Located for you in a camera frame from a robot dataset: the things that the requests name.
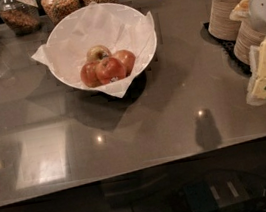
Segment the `red apple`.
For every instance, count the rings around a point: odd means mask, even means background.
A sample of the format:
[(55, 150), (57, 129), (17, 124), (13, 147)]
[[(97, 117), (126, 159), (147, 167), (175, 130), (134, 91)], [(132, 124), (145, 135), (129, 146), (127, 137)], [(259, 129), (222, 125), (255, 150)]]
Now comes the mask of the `red apple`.
[(88, 87), (98, 87), (101, 82), (99, 81), (98, 77), (96, 76), (96, 68), (99, 63), (90, 62), (83, 65), (80, 72), (80, 77), (82, 83), (87, 85)]
[(127, 75), (130, 75), (136, 61), (135, 54), (125, 49), (115, 52), (112, 56), (120, 61), (124, 67), (126, 67), (126, 73)]
[(110, 84), (126, 77), (126, 67), (116, 58), (103, 59), (96, 66), (96, 76), (102, 85)]

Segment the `yellow-green back apple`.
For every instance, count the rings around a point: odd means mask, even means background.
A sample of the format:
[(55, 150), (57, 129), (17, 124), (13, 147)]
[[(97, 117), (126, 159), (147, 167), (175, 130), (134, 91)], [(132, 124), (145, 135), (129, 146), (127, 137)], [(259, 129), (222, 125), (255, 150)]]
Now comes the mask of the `yellow-green back apple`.
[(111, 51), (104, 45), (95, 45), (91, 47), (86, 54), (87, 61), (101, 61), (104, 58), (108, 58), (111, 55)]

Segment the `front stack of paper bowls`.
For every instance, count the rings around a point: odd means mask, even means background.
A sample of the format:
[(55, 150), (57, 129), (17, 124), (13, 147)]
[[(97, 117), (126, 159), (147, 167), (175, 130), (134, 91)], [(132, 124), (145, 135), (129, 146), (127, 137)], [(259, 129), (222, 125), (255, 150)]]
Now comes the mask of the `front stack of paper bowls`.
[(233, 50), (236, 58), (238, 58), (240, 62), (242, 61), (246, 65), (250, 64), (250, 47), (252, 45), (258, 47), (264, 38), (265, 34), (255, 31), (250, 26), (250, 22), (247, 19), (242, 21)]

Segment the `black tray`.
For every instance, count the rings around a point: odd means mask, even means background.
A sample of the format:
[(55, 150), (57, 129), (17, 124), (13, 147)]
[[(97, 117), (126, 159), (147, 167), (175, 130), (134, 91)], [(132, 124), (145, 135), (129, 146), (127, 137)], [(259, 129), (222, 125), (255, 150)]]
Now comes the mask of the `black tray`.
[(209, 33), (209, 36), (219, 44), (219, 46), (223, 49), (224, 53), (227, 56), (228, 64), (231, 66), (231, 68), (238, 73), (239, 75), (250, 77), (251, 76), (251, 69), (250, 66), (246, 63), (240, 61), (234, 52), (235, 42), (229, 41), (229, 40), (223, 40), (215, 37), (211, 33)]

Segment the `black box under table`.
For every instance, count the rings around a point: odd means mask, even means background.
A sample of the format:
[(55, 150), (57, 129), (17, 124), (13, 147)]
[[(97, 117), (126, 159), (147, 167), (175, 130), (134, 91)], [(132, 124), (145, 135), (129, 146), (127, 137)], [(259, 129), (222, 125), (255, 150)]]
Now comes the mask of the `black box under table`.
[(251, 198), (237, 175), (205, 179), (182, 190), (191, 212), (216, 212)]

